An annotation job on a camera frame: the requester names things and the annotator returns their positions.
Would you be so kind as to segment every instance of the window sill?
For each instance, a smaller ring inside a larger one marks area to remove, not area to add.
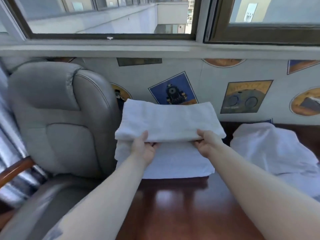
[[[28,40],[0,46],[0,56],[318,60],[320,47],[202,44],[180,40]]]

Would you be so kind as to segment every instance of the window frame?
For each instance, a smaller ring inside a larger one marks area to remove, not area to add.
[[[320,25],[230,24],[235,0],[212,0],[204,43],[320,45]]]
[[[4,0],[4,2],[24,36],[30,40],[195,40],[202,0],[194,2],[190,34],[33,33],[15,1]]]

